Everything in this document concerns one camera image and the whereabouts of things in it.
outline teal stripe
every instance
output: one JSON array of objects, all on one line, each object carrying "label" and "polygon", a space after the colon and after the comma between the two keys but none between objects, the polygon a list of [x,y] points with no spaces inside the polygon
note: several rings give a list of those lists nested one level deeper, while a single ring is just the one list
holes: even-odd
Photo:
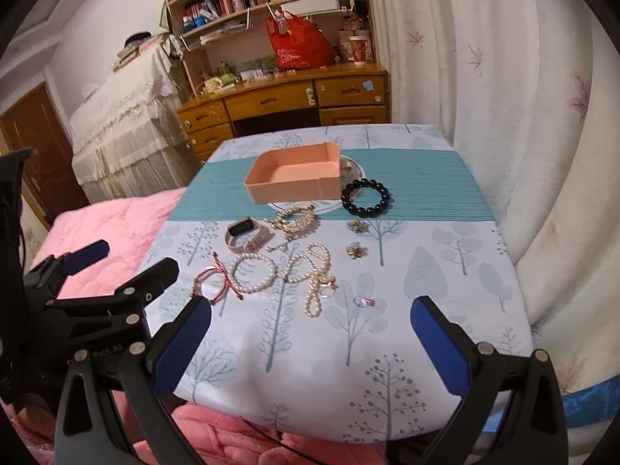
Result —
[{"label": "teal stripe", "polygon": [[[456,152],[373,148],[344,150],[360,163],[368,178],[384,183],[392,208],[381,215],[393,220],[493,220],[482,193]],[[190,183],[170,220],[235,220],[273,217],[267,205],[251,202],[243,181],[255,157],[207,162]],[[371,206],[377,194],[364,190],[356,200]],[[321,214],[325,220],[349,220],[343,208]]]}]

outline plastic bag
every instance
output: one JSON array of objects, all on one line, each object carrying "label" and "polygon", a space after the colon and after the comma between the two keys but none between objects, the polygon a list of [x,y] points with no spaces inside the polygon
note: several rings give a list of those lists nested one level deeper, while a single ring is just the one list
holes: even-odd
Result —
[{"label": "plastic bag", "polygon": [[314,24],[291,13],[283,22],[288,26],[286,33],[280,33],[279,23],[273,17],[265,20],[280,70],[320,68],[334,62],[336,50]]}]

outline blue gripper pad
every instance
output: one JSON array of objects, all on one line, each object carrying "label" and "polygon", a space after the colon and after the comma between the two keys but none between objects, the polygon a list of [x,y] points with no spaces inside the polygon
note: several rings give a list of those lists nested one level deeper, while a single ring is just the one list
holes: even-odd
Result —
[{"label": "blue gripper pad", "polygon": [[209,300],[195,296],[175,321],[157,331],[145,359],[147,370],[153,375],[153,393],[157,397],[175,391],[210,325]]},{"label": "blue gripper pad", "polygon": [[471,388],[470,364],[450,337],[450,328],[454,325],[426,296],[413,301],[410,318],[414,332],[446,389],[453,395],[465,397]]},{"label": "blue gripper pad", "polygon": [[65,256],[63,262],[63,273],[67,276],[78,274],[83,269],[92,266],[95,262],[106,258],[110,253],[110,245],[108,242],[100,239],[95,241],[78,251],[69,253]]}]

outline pink blanket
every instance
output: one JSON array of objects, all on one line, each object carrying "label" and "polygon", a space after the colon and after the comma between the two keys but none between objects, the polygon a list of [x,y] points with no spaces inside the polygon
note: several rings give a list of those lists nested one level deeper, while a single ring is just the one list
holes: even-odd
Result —
[{"label": "pink blanket", "polygon": [[[105,201],[60,215],[35,257],[34,265],[48,255],[75,251],[98,239],[110,245],[104,260],[67,279],[61,298],[110,295],[133,277],[161,226],[168,218],[185,189],[161,192],[147,198]],[[138,440],[139,432],[126,406],[124,394],[115,394],[119,412],[128,435]],[[251,430],[238,418],[225,416],[204,407],[187,404],[172,414],[174,420],[209,465],[303,465],[298,455],[281,448]],[[13,417],[14,426],[18,422]],[[289,433],[278,436],[263,429],[271,437],[329,465],[384,465],[384,444],[346,444],[311,439]],[[30,442],[39,463],[52,465],[52,451],[37,446],[24,429],[22,439]],[[148,464],[157,463],[145,441],[135,444],[138,456]]]}]

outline beaded bracelet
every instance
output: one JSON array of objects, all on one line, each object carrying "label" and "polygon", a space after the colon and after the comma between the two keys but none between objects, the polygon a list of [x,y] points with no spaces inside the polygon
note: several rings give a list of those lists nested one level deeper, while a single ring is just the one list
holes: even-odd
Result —
[{"label": "beaded bracelet", "polygon": [[[351,202],[351,192],[353,190],[359,189],[360,187],[368,187],[371,189],[375,189],[378,193],[381,194],[381,201],[371,208],[361,208],[355,206]],[[390,193],[387,188],[376,180],[368,180],[367,178],[362,178],[361,180],[353,180],[352,183],[349,183],[344,189],[342,189],[342,206],[351,214],[357,215],[361,218],[374,217],[380,213],[382,213],[389,205]]]}]

